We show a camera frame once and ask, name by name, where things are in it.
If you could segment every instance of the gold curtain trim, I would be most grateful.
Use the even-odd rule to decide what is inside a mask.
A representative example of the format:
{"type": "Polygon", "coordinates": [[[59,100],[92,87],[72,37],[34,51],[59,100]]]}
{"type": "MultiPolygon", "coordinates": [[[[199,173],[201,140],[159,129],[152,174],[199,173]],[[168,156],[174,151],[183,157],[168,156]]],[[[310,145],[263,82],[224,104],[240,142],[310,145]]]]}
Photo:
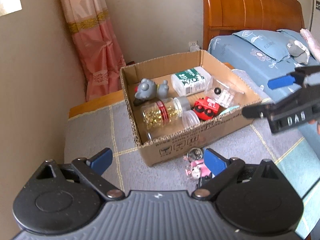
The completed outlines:
{"type": "Polygon", "coordinates": [[[96,17],[83,20],[82,22],[68,23],[69,30],[72,34],[78,33],[80,30],[90,29],[99,23],[105,21],[109,17],[108,10],[103,10],[96,17]]]}

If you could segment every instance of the pink curtain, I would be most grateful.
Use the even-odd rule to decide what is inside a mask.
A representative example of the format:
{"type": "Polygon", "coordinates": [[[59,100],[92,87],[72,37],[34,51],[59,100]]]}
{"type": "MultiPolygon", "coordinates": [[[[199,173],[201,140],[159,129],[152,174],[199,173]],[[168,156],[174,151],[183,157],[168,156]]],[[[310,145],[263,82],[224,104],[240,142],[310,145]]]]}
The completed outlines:
{"type": "Polygon", "coordinates": [[[61,0],[87,78],[87,101],[121,89],[125,66],[105,0],[61,0]]]}

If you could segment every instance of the red label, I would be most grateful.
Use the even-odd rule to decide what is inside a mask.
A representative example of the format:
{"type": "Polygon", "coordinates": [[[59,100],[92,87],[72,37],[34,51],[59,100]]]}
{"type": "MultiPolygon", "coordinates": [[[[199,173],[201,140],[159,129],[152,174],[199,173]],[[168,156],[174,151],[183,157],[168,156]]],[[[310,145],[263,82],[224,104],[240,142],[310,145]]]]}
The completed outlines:
{"type": "Polygon", "coordinates": [[[217,113],[219,111],[219,105],[217,104],[217,102],[208,97],[206,97],[206,99],[208,106],[211,107],[215,113],[217,113]]]}
{"type": "Polygon", "coordinates": [[[168,123],[169,122],[169,114],[168,114],[167,108],[165,107],[164,103],[162,101],[157,101],[156,104],[157,104],[157,106],[160,110],[160,113],[161,113],[162,123],[163,124],[168,123]]]}

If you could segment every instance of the human hand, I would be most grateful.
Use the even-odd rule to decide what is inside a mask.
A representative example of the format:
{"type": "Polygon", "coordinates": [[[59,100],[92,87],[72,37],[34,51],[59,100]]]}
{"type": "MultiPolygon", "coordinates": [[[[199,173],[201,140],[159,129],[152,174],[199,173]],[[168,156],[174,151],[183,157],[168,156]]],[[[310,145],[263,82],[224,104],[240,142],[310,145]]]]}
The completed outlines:
{"type": "MultiPolygon", "coordinates": [[[[316,120],[312,120],[309,122],[309,124],[314,124],[316,122],[316,120]]],[[[320,122],[318,122],[317,124],[317,131],[318,131],[318,134],[320,135],[320,122]]]]}

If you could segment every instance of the clear plastic bag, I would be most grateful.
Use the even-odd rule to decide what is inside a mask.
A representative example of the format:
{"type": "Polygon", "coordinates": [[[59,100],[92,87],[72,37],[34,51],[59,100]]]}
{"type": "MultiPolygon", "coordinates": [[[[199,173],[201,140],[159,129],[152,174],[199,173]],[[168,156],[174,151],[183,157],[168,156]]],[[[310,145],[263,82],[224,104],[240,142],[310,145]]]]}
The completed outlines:
{"type": "Polygon", "coordinates": [[[214,76],[211,76],[204,93],[224,108],[239,105],[244,96],[244,92],[239,90],[236,85],[228,81],[220,81],[214,76]]]}

